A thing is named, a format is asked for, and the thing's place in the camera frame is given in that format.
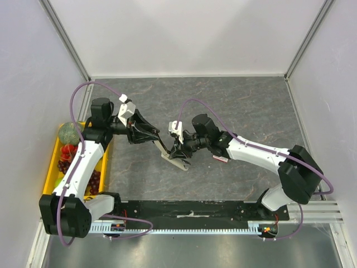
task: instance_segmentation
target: green melon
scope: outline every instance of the green melon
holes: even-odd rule
[[[84,127],[81,124],[77,123],[77,126],[81,132],[84,130]],[[60,127],[60,130],[58,130],[58,138],[63,144],[78,145],[79,143],[79,135],[72,122],[64,123]]]

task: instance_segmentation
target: gray floor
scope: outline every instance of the gray floor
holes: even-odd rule
[[[127,94],[144,118],[161,130],[168,148],[173,138],[169,121],[176,120],[188,98],[204,100],[235,133],[266,145],[291,148],[303,145],[296,116],[282,77],[107,79],[106,84]],[[94,87],[91,98],[109,97],[117,109],[117,97]],[[184,128],[193,131],[191,120],[210,114],[198,103],[184,109]],[[252,164],[214,160],[208,150],[197,152],[187,172],[160,158],[152,143],[130,145],[114,138],[110,152],[107,189],[123,199],[138,200],[256,200],[279,179]]]
[[[107,84],[128,94],[144,117],[161,129],[168,147],[169,121],[175,120],[181,103],[200,98],[224,119],[232,130],[252,141],[276,147],[302,145],[302,137],[283,78],[164,78],[113,79]],[[92,99],[116,97],[95,87]],[[185,128],[191,119],[206,113],[191,103],[184,111]],[[160,158],[153,144],[129,145],[116,137],[110,153],[107,188],[123,199],[141,200],[256,200],[263,190],[278,183],[277,176],[248,163],[228,164],[200,151],[184,172]],[[279,234],[296,226],[281,226]],[[147,235],[110,242],[101,236],[76,239],[64,248],[52,237],[43,268],[60,267],[341,267],[328,225],[303,226],[291,240],[262,242],[256,237],[234,235]]]

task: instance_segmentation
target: stone-textured surface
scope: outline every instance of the stone-textured surface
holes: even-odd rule
[[[161,130],[171,148],[169,121],[176,120],[183,101],[204,100],[235,133],[274,147],[303,145],[296,116],[282,77],[231,78],[135,78],[103,79],[101,82],[127,94],[143,117]],[[95,86],[91,98],[109,97],[119,108],[117,97]],[[184,128],[193,132],[191,119],[210,112],[191,102],[184,109]],[[261,167],[242,161],[227,164],[201,150],[190,160],[187,172],[161,159],[151,142],[130,145],[116,136],[110,152],[107,190],[123,199],[140,200],[256,200],[279,179]]]

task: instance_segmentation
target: white backdrop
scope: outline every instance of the white backdrop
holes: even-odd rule
[[[0,260],[25,267],[57,130],[82,78],[38,1],[0,1],[0,33]]]
[[[291,78],[311,151],[357,250],[357,2],[335,1]]]
[[[283,74],[324,0],[51,0],[92,76]]]

